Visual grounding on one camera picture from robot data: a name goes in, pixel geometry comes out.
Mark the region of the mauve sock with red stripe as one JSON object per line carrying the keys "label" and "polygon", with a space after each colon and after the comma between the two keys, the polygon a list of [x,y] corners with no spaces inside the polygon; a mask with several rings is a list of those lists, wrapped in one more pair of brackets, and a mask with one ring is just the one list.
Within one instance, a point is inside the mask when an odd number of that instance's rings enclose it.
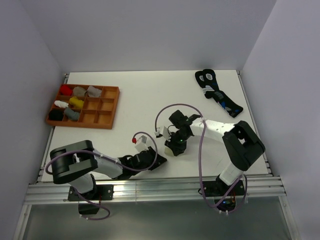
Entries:
{"label": "mauve sock with red stripe", "polygon": [[99,98],[101,96],[102,90],[90,85],[87,88],[87,95],[91,98]]}

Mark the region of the cream ankle sock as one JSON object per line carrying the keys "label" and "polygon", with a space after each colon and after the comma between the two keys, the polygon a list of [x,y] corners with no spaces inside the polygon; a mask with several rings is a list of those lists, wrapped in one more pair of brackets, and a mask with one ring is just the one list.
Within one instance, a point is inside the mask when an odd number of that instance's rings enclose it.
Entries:
{"label": "cream ankle sock", "polygon": [[174,156],[173,151],[172,151],[170,148],[168,148],[168,147],[166,147],[166,148],[164,149],[164,153],[165,153],[167,156],[171,156],[171,157]]}

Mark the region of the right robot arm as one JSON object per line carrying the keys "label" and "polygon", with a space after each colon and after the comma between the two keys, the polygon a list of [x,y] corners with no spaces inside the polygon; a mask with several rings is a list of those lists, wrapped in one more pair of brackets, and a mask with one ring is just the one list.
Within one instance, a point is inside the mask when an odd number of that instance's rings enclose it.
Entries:
{"label": "right robot arm", "polygon": [[175,111],[169,121],[177,129],[165,136],[166,151],[173,156],[179,156],[187,149],[187,140],[199,136],[224,144],[230,163],[218,176],[217,191],[222,195],[229,194],[234,188],[234,182],[246,172],[256,160],[263,155],[266,148],[257,134],[246,121],[238,123],[223,123],[205,120],[198,114],[184,115]]}

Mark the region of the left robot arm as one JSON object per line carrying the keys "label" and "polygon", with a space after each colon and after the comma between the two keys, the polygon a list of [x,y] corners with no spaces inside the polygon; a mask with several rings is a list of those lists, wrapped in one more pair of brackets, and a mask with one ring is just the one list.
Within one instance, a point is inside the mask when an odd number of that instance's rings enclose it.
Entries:
{"label": "left robot arm", "polygon": [[50,152],[45,171],[53,176],[57,185],[69,184],[86,200],[96,197],[98,188],[91,172],[108,176],[112,180],[128,180],[140,172],[152,171],[167,162],[158,153],[157,146],[146,144],[143,137],[134,139],[137,154],[109,157],[97,151],[90,140],[56,148]]}

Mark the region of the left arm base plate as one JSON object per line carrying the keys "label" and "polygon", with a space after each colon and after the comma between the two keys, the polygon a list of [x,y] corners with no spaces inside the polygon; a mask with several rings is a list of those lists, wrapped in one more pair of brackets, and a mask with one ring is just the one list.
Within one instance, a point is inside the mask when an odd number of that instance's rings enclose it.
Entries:
{"label": "left arm base plate", "polygon": [[[87,193],[80,193],[79,195],[90,201],[110,201],[113,199],[114,186],[112,184],[99,184],[96,185],[93,190]],[[82,201],[76,190],[71,186],[67,200],[69,202]]]}

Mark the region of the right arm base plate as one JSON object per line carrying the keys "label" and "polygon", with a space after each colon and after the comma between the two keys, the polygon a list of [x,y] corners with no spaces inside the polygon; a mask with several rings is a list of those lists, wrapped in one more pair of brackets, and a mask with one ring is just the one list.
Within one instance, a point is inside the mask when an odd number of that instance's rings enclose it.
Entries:
{"label": "right arm base plate", "polygon": [[[203,181],[203,189],[206,197],[222,197],[231,186],[226,185],[223,181],[208,180]],[[236,185],[228,193],[228,196],[243,196],[245,187],[242,180],[239,180]]]}

